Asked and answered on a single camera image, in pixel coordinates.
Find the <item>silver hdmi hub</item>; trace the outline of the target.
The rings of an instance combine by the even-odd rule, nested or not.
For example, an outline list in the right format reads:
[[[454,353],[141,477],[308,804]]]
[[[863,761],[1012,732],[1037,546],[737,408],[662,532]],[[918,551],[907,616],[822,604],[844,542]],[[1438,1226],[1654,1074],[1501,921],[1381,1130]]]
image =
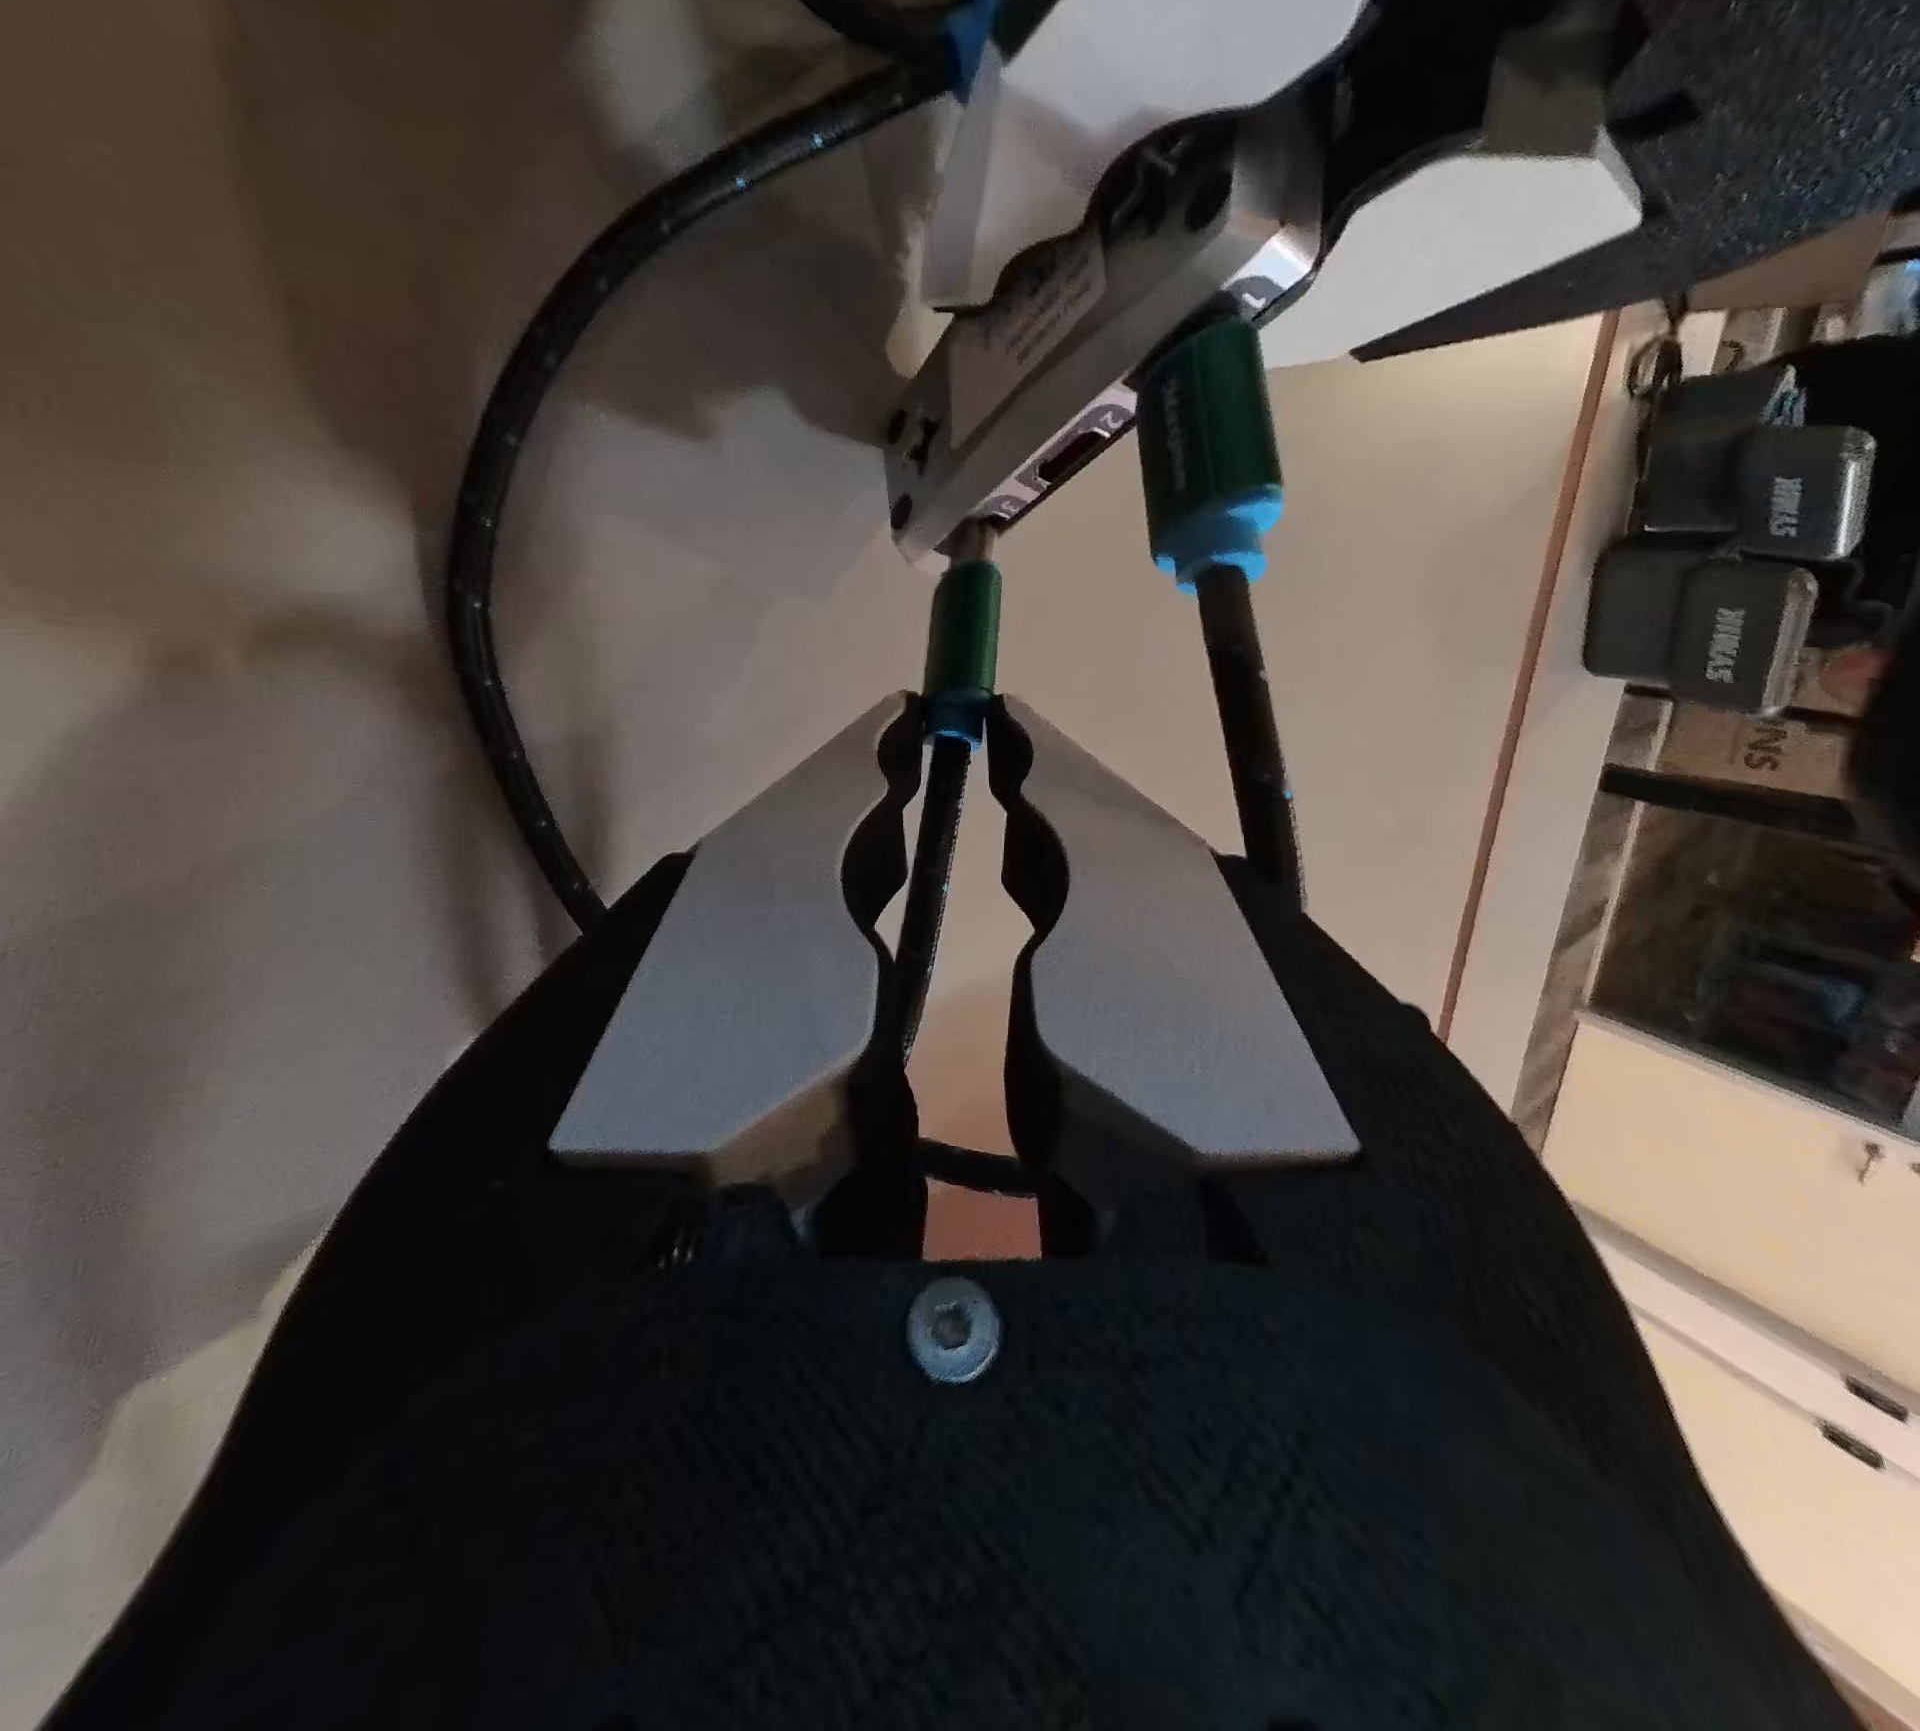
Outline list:
[[[1083,223],[959,316],[887,413],[900,558],[936,571],[961,527],[1012,531],[1128,430],[1139,378],[1169,342],[1293,300],[1321,252],[1321,166],[1293,105],[1207,114],[1124,152]]]

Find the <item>white single door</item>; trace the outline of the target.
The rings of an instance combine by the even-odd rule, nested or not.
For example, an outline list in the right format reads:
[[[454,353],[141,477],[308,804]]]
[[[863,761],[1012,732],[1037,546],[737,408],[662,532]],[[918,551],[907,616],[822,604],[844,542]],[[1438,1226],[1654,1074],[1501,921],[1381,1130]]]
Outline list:
[[[1544,1146],[1583,1210],[1916,1388],[1916,1141],[1581,1014]]]

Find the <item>black hard case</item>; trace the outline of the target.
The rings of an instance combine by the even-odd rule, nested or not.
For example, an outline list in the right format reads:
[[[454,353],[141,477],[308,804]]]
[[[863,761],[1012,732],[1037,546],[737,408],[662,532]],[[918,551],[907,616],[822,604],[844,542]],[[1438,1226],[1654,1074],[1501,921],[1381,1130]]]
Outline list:
[[[1629,531],[1838,564],[1867,532],[1877,442],[1809,422],[1794,368],[1675,382],[1644,436]]]
[[[1687,706],[1772,715],[1815,610],[1804,566],[1622,538],[1593,566],[1581,664]]]

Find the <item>white double door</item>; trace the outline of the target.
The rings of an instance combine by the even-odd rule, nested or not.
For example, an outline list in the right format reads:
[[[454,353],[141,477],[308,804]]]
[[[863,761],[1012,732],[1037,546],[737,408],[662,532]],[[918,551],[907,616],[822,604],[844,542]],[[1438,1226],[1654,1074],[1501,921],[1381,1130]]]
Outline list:
[[[1916,1299],[1803,1326],[1575,1216],[1762,1580],[1862,1688],[1916,1698]]]

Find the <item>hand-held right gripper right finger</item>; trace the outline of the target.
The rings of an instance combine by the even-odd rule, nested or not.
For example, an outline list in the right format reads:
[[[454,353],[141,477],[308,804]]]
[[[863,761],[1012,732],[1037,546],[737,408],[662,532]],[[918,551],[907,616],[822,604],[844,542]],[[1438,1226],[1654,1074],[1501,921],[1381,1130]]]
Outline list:
[[[992,706],[1019,1168],[1091,1216],[1361,1141],[1205,838],[1017,699]]]

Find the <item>printed cardboard box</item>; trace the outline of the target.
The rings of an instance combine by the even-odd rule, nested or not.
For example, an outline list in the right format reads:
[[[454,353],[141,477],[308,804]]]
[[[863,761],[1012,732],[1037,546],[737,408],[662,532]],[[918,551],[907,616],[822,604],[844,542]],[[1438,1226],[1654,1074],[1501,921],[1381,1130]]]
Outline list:
[[[1854,722],[1838,714],[1749,715],[1628,694],[1602,764],[1694,786],[1845,804],[1850,738]]]

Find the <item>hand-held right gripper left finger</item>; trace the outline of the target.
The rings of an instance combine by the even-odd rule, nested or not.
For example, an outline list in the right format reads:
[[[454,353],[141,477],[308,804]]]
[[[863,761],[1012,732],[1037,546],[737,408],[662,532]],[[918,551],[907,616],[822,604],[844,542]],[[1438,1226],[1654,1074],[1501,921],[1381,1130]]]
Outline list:
[[[547,1148],[566,1168],[762,1187],[810,1208],[855,1164],[920,710],[894,692],[701,838]]]

